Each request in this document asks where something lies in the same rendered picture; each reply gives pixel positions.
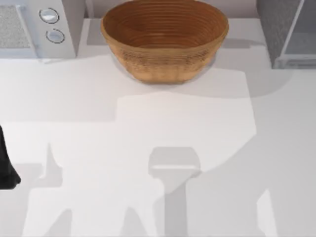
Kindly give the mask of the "brown woven basket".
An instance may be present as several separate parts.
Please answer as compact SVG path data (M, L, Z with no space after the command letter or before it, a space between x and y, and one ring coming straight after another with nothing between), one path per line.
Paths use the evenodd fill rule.
M110 9L100 28L113 55L135 79L179 84L215 58L229 21L199 0L130 0Z

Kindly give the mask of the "round microwave knob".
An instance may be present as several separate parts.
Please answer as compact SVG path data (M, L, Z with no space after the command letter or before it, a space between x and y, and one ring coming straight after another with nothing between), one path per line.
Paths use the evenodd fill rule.
M65 40L64 33L59 29L52 29L45 33L46 38L55 44L60 44Z
M59 13L53 8L41 9L39 11L39 17L41 20L48 24L55 24L59 21Z

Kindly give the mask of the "grey cabinet with dark inside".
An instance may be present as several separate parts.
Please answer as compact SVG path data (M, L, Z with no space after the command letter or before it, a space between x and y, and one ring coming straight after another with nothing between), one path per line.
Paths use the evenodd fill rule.
M316 0L257 0L273 69L316 70Z

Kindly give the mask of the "pale microwave oven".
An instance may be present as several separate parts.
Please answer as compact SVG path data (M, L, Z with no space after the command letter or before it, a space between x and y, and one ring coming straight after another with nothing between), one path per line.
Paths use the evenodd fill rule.
M55 24L41 20L41 9L53 8L60 16ZM0 59L66 60L77 57L85 16L85 0L0 0ZM45 33L59 29L60 44Z

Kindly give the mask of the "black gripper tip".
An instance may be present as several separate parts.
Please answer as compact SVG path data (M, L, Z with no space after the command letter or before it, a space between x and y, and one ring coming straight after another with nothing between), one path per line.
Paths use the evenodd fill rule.
M0 190L13 190L20 183L21 178L9 159L3 129L0 126Z

